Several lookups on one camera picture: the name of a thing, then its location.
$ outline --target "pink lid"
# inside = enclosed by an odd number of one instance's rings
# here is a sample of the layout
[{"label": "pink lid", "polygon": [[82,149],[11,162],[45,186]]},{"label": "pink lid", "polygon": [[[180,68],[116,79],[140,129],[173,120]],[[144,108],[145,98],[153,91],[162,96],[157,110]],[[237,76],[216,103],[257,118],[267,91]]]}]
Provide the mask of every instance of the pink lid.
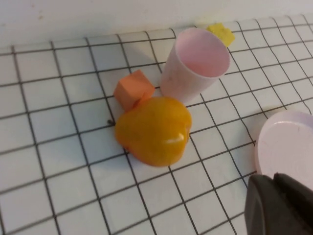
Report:
[{"label": "pink lid", "polygon": [[313,116],[295,111],[273,115],[255,148],[257,172],[285,173],[313,189]]}]

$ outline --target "white grid surface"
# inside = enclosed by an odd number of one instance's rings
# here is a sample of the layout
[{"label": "white grid surface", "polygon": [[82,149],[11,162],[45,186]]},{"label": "white grid surface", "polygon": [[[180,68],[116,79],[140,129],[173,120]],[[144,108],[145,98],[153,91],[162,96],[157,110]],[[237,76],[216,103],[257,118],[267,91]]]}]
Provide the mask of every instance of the white grid surface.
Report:
[{"label": "white grid surface", "polygon": [[231,66],[186,104],[190,141],[165,168],[115,141],[112,94],[141,69],[159,95],[182,29],[0,49],[0,234],[245,235],[263,123],[313,112],[312,25],[311,14],[225,23]]}]

